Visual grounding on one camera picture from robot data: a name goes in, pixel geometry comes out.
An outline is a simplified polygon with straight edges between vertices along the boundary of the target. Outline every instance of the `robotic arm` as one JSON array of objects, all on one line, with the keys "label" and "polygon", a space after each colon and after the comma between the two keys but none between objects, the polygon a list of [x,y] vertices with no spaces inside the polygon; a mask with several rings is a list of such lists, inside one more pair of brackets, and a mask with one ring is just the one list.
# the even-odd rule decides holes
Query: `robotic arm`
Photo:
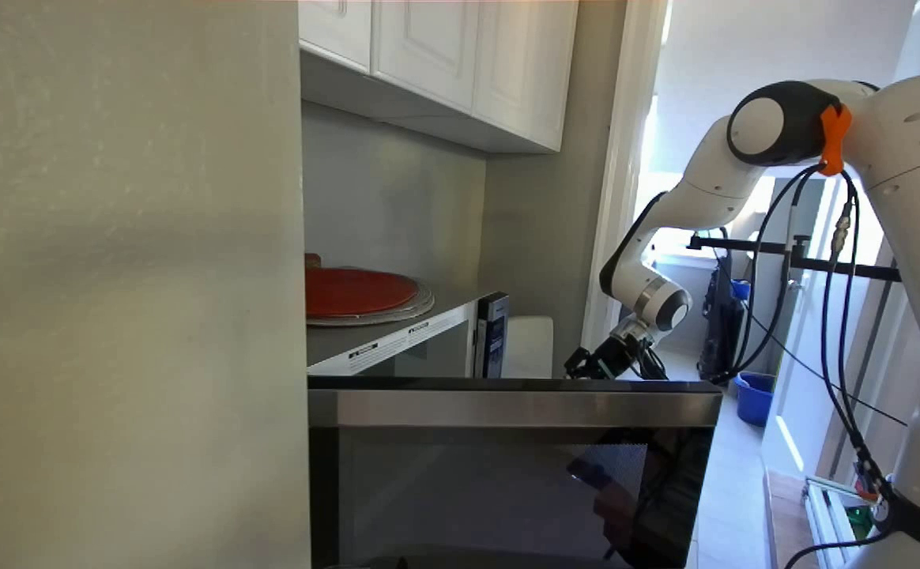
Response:
[{"label": "robotic arm", "polygon": [[[633,325],[613,333],[599,358],[618,359],[627,348],[620,366],[629,366],[633,338],[663,336],[690,311],[686,292],[642,262],[660,228],[721,228],[740,214],[762,166],[819,160],[825,173],[838,173],[844,157],[865,184],[920,323],[920,78],[887,88],[779,82],[742,98],[709,130],[679,187],[647,201],[604,266],[601,286],[633,312]],[[859,562],[920,562],[920,412],[896,479],[881,489],[877,520],[896,536],[872,544]]]}]

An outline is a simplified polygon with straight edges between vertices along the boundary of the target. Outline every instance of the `upper cabinet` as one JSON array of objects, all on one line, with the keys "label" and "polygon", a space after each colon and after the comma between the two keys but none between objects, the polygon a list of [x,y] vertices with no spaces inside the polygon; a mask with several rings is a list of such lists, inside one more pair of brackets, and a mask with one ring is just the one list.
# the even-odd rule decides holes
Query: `upper cabinet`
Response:
[{"label": "upper cabinet", "polygon": [[[485,150],[561,147],[577,0],[372,0],[366,6],[303,0],[300,6],[303,46],[318,52],[303,61],[308,101]],[[357,61],[365,29],[370,58]]]},{"label": "upper cabinet", "polygon": [[300,46],[370,74],[370,0],[300,0]]}]

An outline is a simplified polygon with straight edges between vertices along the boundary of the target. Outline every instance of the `white cabinet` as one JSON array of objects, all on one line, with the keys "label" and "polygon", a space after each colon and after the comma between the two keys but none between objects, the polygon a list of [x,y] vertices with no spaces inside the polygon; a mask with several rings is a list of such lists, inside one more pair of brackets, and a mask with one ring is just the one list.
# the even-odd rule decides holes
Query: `white cabinet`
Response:
[{"label": "white cabinet", "polygon": [[300,0],[300,46],[370,74],[370,0]]},{"label": "white cabinet", "polygon": [[490,124],[561,147],[577,17],[577,0],[485,4],[474,98]]},{"label": "white cabinet", "polygon": [[474,111],[482,6],[470,0],[381,0],[372,74],[457,111]]}]

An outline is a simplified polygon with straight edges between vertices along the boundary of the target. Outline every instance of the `stainless steel countertop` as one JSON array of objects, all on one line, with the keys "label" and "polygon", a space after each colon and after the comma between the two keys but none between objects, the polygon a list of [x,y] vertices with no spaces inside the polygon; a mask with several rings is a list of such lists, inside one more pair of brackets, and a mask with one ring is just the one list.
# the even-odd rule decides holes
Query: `stainless steel countertop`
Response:
[{"label": "stainless steel countertop", "polygon": [[719,402],[709,383],[311,378],[313,428],[714,428]]}]

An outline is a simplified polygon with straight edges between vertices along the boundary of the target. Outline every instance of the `red plate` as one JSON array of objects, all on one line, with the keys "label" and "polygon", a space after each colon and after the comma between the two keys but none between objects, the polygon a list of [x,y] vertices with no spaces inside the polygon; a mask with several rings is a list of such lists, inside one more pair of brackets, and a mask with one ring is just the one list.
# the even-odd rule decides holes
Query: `red plate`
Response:
[{"label": "red plate", "polygon": [[421,283],[391,271],[308,267],[308,319],[365,319],[408,305]]}]

